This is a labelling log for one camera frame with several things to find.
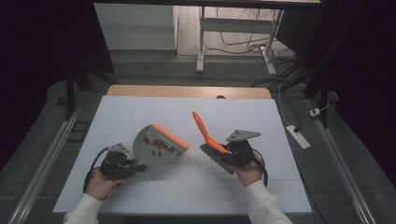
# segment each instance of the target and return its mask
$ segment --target gray carpet floor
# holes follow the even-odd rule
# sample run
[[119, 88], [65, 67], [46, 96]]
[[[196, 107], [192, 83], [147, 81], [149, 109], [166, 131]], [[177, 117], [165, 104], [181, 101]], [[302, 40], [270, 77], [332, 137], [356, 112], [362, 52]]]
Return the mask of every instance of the gray carpet floor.
[[[262, 59], [206, 58], [205, 72], [195, 73], [195, 59], [172, 56], [131, 56], [114, 63], [116, 74], [109, 75], [120, 84], [180, 85], [250, 87], [266, 79]], [[278, 73], [287, 64], [276, 64]], [[101, 98], [109, 84], [89, 74], [92, 88], [80, 91], [76, 88], [77, 101], [84, 96], [75, 131], [89, 128]], [[267, 88], [273, 81], [256, 85]], [[302, 135], [311, 144], [301, 150], [288, 135], [290, 147], [301, 171], [308, 199], [314, 210], [308, 214], [287, 214], [293, 223], [361, 223], [355, 205], [338, 174], [329, 151], [323, 144], [315, 121], [309, 116], [309, 107], [303, 97], [304, 86], [297, 85], [281, 93], [272, 92], [278, 109], [282, 106], [285, 120], [294, 125], [303, 124]], [[49, 88], [48, 101], [35, 125], [26, 135], [18, 150], [0, 174], [0, 223], [6, 223], [22, 194], [42, 161], [55, 134], [62, 123], [66, 107], [65, 81]], [[336, 101], [330, 100], [328, 123], [334, 140], [370, 206], [377, 223], [396, 223], [396, 189], [388, 181], [381, 168], [361, 140], [348, 128], [335, 111]], [[40, 191], [25, 223], [62, 223], [62, 214], [53, 214], [64, 183], [71, 171], [84, 140], [84, 133], [71, 132], [56, 160], [43, 189]], [[101, 214], [99, 221], [105, 223], [248, 223], [246, 217], [233, 219], [185, 217], [119, 217]]]

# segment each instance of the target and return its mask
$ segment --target white power strip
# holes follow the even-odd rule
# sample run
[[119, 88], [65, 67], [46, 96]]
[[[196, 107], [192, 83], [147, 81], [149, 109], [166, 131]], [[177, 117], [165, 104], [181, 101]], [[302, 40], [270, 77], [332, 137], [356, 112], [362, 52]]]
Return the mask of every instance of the white power strip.
[[309, 143], [305, 140], [303, 135], [299, 132], [295, 133], [294, 129], [295, 129], [294, 125], [290, 125], [290, 126], [286, 127], [286, 130], [289, 131], [289, 134], [294, 138], [294, 140], [297, 142], [297, 144], [300, 146], [300, 148], [307, 149], [307, 148], [311, 147], [311, 145], [309, 145]]

